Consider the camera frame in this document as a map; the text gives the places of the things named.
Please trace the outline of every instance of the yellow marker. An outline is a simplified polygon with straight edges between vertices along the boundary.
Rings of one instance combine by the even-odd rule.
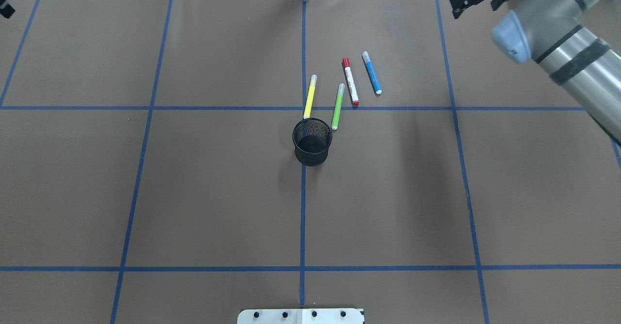
[[[315,85],[317,85],[317,74],[310,77],[309,94],[306,96],[306,107],[304,107],[304,119],[311,117],[312,99],[315,97]]]

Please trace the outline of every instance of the blue marker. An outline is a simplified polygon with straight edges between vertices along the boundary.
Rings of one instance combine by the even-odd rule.
[[[366,71],[369,72],[369,77],[371,77],[371,83],[373,84],[373,88],[375,89],[375,94],[381,94],[382,88],[379,86],[379,81],[377,81],[377,75],[375,74],[375,70],[373,69],[373,63],[371,63],[371,58],[369,57],[368,52],[362,53],[362,58],[364,59],[364,64],[366,65]]]

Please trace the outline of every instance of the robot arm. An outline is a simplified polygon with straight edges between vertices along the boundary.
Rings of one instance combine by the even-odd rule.
[[[0,0],[0,15],[4,18],[13,16],[15,9],[9,4],[8,0]]]
[[[451,0],[456,18],[471,3],[465,1]],[[494,28],[492,38],[513,61],[533,59],[619,143],[621,57],[578,21],[598,1],[524,0]]]

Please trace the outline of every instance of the green marker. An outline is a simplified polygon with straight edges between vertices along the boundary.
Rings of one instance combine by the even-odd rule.
[[[337,103],[334,105],[334,115],[332,116],[332,129],[339,128],[339,118],[341,116],[341,105],[343,105],[343,93],[345,92],[345,84],[339,85],[339,92],[337,93]]]

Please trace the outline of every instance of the table surface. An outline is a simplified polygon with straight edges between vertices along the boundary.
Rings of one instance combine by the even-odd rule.
[[[2,322],[621,322],[619,148],[490,40],[509,5],[12,0],[0,56]],[[583,23],[621,47],[618,1]],[[373,94],[368,50],[384,93]],[[326,162],[291,130],[311,74]]]

